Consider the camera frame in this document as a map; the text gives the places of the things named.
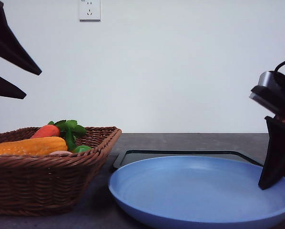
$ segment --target green leaves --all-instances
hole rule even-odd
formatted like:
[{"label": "green leaves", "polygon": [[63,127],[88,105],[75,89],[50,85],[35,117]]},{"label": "green leaves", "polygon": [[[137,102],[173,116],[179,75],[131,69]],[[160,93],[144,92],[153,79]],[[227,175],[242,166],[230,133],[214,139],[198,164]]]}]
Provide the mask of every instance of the green leaves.
[{"label": "green leaves", "polygon": [[76,125],[72,130],[76,137],[83,137],[86,134],[86,129],[82,125]]},{"label": "green leaves", "polygon": [[83,126],[78,125],[76,120],[60,120],[56,123],[50,121],[48,124],[55,125],[60,130],[60,137],[66,141],[68,150],[72,151],[76,148],[75,141],[78,137],[86,135],[86,130]]},{"label": "green leaves", "polygon": [[74,148],[76,148],[74,135],[72,135],[71,129],[69,127],[66,127],[65,141],[68,150],[72,151]]}]

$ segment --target orange carrot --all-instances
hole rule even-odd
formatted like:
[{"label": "orange carrot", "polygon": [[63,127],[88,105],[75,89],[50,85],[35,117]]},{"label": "orange carrot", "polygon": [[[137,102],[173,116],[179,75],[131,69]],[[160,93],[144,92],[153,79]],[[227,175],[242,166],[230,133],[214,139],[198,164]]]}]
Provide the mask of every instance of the orange carrot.
[{"label": "orange carrot", "polygon": [[55,125],[42,126],[31,138],[60,136],[60,130]]}]

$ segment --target plate rim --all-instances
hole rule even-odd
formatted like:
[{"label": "plate rim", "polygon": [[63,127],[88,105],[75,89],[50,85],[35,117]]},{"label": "plate rim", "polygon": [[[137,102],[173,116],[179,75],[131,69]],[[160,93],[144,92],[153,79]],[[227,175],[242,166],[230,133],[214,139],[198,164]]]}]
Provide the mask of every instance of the plate rim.
[{"label": "plate rim", "polygon": [[[115,191],[114,191],[114,188],[112,187],[112,178],[113,176],[115,176],[120,170],[124,169],[125,167],[130,167],[130,166],[133,166],[133,164],[136,164],[136,163],[144,163],[145,161],[148,161],[148,160],[160,160],[160,159],[163,159],[163,158],[166,158],[166,159],[169,159],[169,160],[173,160],[173,158],[179,158],[179,157],[190,157],[190,158],[193,158],[192,156],[161,156],[161,157],[154,157],[154,158],[147,158],[147,159],[143,159],[143,160],[139,160],[139,161],[135,161],[135,162],[132,162],[132,163],[129,163],[127,165],[124,165],[122,167],[120,167],[119,169],[117,169],[116,171],[114,171],[110,178],[109,178],[109,182],[108,182],[108,187],[109,187],[109,190],[110,192],[112,193],[112,195],[114,196],[114,198],[118,199],[118,201],[120,201],[121,203],[135,209],[135,210],[138,210],[140,212],[143,212],[143,213],[147,213],[149,215],[153,215],[153,216],[157,216],[157,217],[161,217],[161,218],[166,218],[166,219],[172,219],[172,220],[176,220],[176,221],[184,221],[184,222],[195,222],[195,223],[208,223],[208,224],[214,224],[214,223],[217,223],[217,224],[232,224],[232,223],[243,223],[243,222],[253,222],[253,221],[260,221],[260,220],[265,220],[265,219],[268,219],[268,218],[272,218],[272,217],[276,217],[276,216],[279,216],[279,215],[282,215],[285,213],[285,207],[282,208],[282,209],[279,209],[278,211],[275,211],[271,214],[265,214],[261,217],[258,217],[258,218],[250,218],[250,219],[243,219],[243,220],[226,220],[226,221],[216,221],[216,220],[213,220],[213,221],[195,221],[195,220],[187,220],[187,219],[178,219],[178,218],[173,218],[173,217],[168,217],[168,216],[165,216],[165,215],[161,215],[161,214],[157,214],[157,213],[152,213],[148,210],[145,210],[145,209],[142,209],[142,208],[139,208],[137,206],[134,206],[130,203],[128,203],[127,201],[124,201],[120,195],[118,195]],[[225,158],[216,158],[216,157],[206,157],[206,156],[195,156],[194,158],[204,158],[206,160],[223,160],[223,161],[228,161],[229,163],[239,163],[239,164],[245,164],[245,165],[248,165],[248,166],[252,166],[252,167],[257,167],[257,168],[262,168],[261,166],[257,166],[257,165],[254,165],[254,164],[250,164],[250,163],[247,163],[247,162],[242,162],[242,161],[235,161],[235,160],[231,160],[231,159],[225,159]]]}]

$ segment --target white wall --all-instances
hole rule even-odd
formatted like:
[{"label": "white wall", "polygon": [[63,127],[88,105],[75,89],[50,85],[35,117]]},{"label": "white wall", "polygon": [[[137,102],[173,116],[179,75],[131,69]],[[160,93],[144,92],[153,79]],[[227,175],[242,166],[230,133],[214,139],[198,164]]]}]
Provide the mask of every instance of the white wall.
[{"label": "white wall", "polygon": [[76,119],[123,132],[266,132],[259,75],[285,60],[285,0],[3,0],[8,23],[43,73],[0,58],[28,95],[0,97],[0,132]]}]

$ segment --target tabletop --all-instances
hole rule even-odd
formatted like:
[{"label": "tabletop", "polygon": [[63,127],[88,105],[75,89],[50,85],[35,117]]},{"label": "tabletop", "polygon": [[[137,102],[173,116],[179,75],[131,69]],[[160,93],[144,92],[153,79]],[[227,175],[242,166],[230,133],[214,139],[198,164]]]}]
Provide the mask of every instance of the tabletop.
[{"label": "tabletop", "polygon": [[[66,214],[0,216],[0,229],[150,229],[119,208],[108,189],[112,166],[127,150],[232,150],[263,162],[268,134],[122,134],[80,202]],[[285,220],[272,229],[285,229]]]}]

